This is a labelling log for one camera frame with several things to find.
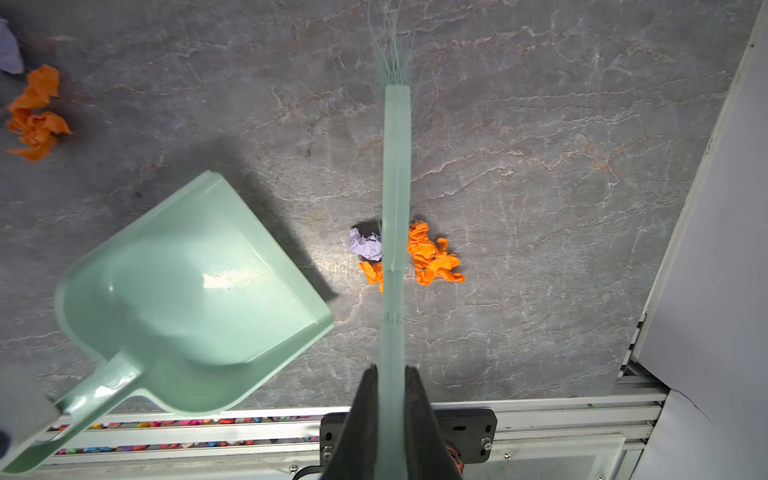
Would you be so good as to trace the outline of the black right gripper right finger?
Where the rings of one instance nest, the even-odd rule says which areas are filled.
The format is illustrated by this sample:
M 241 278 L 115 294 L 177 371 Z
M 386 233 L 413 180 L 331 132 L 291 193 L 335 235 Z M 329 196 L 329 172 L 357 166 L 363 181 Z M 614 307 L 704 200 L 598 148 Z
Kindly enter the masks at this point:
M 410 480 L 460 480 L 418 370 L 405 368 L 404 432 Z

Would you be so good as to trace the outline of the green plastic dustpan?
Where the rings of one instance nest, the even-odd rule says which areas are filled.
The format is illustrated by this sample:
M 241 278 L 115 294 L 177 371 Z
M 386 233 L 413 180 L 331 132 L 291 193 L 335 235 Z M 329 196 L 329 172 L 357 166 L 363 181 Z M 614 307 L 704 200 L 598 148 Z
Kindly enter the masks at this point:
M 79 260 L 54 295 L 97 368 L 56 404 L 68 427 L 23 474 L 127 398 L 195 418 L 237 405 L 327 334 L 320 294 L 234 188 L 206 171 Z

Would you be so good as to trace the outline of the green hand brush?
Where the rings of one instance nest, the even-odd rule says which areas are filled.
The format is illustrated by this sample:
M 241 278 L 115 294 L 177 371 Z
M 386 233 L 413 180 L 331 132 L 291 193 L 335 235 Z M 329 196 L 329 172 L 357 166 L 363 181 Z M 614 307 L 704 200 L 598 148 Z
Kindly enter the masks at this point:
M 404 433 L 404 280 L 410 223 L 412 173 L 413 54 L 396 35 L 374 44 L 375 78 L 384 100 L 382 273 L 378 362 L 378 438 L 374 477 L 407 477 Z

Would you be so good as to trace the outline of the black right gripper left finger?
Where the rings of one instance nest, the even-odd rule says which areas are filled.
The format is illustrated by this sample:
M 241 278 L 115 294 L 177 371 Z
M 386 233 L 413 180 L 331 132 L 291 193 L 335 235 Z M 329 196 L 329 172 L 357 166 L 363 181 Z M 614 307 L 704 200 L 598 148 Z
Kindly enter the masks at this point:
M 363 373 L 351 409 L 346 415 L 340 439 L 322 479 L 373 479 L 378 440 L 378 370 L 370 366 Z

